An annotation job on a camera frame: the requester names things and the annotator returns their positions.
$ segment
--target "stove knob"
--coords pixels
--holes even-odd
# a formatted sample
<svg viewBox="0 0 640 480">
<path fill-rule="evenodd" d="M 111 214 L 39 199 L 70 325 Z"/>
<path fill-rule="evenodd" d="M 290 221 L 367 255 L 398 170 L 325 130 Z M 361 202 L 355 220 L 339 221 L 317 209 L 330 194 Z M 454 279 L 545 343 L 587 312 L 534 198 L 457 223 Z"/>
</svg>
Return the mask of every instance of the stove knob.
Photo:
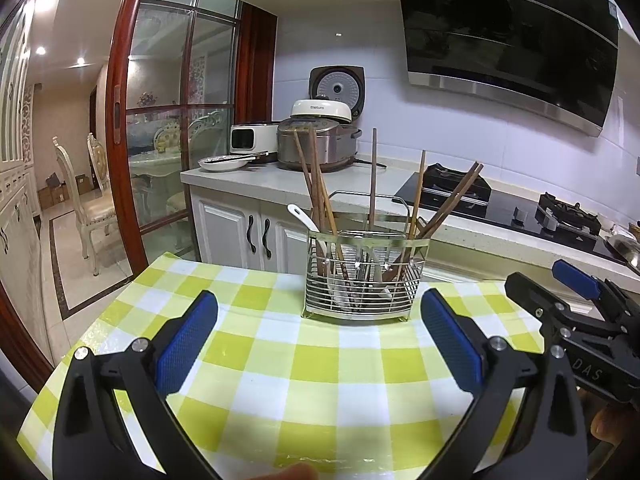
<svg viewBox="0 0 640 480">
<path fill-rule="evenodd" d="M 554 232 L 558 228 L 558 219 L 553 216 L 545 216 L 545 219 L 542 221 L 542 227 L 547 231 Z"/>
<path fill-rule="evenodd" d="M 528 212 L 523 211 L 522 209 L 517 207 L 513 212 L 513 219 L 519 224 L 524 224 L 524 222 L 527 221 L 528 214 L 529 214 Z"/>
</svg>

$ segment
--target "white countertop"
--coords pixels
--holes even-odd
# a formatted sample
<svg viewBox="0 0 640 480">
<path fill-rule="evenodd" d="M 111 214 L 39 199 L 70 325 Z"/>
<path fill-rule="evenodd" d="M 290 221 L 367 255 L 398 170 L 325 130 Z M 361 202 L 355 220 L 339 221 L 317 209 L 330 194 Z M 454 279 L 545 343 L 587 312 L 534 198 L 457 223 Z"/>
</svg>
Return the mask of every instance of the white countertop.
<svg viewBox="0 0 640 480">
<path fill-rule="evenodd" d="M 410 170 L 399 168 L 378 168 L 376 193 L 395 195 L 412 174 Z M 336 190 L 369 193 L 370 166 L 354 164 L 334 173 L 323 173 L 322 176 L 329 194 Z M 295 203 L 306 209 L 311 206 L 303 174 L 281 170 L 276 164 L 245 166 L 242 170 L 226 173 L 210 173 L 198 168 L 181 173 L 180 179 L 191 186 L 266 202 L 282 205 Z M 338 195 L 332 199 L 332 203 L 335 203 L 336 211 L 367 211 L 369 208 L 368 197 Z M 402 206 L 391 200 L 378 200 L 376 209 L 392 214 L 403 212 Z M 419 215 L 428 221 L 434 212 L 421 208 Z M 640 294 L 640 276 L 625 266 L 503 227 L 450 215 L 433 235 L 433 239 L 546 269 L 551 269 L 554 262 L 562 258 L 592 276 L 613 280 L 618 286 Z"/>
</svg>

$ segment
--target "recessed light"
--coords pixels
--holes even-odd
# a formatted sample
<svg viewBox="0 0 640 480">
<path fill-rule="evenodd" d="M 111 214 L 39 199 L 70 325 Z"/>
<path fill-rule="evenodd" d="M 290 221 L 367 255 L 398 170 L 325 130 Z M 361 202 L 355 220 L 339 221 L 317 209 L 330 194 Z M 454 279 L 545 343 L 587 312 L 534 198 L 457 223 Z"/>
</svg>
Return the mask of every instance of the recessed light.
<svg viewBox="0 0 640 480">
<path fill-rule="evenodd" d="M 36 12 L 46 12 L 55 5 L 55 0 L 36 0 Z"/>
</svg>

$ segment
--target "gas stove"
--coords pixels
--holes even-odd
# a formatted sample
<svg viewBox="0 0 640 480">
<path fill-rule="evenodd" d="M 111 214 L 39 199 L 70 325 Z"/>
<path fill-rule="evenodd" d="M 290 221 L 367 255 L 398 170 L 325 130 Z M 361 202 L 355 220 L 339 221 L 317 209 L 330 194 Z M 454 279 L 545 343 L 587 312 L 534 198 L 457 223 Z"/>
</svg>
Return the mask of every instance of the gas stove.
<svg viewBox="0 0 640 480">
<path fill-rule="evenodd" d="M 464 174 L 440 164 L 429 166 L 422 180 L 420 207 L 437 210 Z M 414 173 L 396 196 L 408 205 L 413 205 L 417 184 L 418 174 Z M 491 189 L 484 178 L 478 177 L 452 214 L 550 240 L 625 264 L 600 238 L 600 223 L 594 215 L 583 211 L 580 204 L 560 202 L 549 193 L 542 194 L 540 200 L 534 202 Z"/>
</svg>

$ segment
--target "white lid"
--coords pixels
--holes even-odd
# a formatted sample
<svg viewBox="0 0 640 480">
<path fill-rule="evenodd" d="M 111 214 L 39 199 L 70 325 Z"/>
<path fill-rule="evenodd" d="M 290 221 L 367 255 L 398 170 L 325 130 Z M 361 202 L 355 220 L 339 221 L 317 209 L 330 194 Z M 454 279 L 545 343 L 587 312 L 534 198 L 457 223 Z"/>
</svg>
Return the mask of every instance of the white lid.
<svg viewBox="0 0 640 480">
<path fill-rule="evenodd" d="M 300 101 L 293 103 L 291 117 L 300 115 L 329 117 L 343 124 L 351 122 L 351 109 L 349 105 L 339 101 L 300 99 Z"/>
</svg>

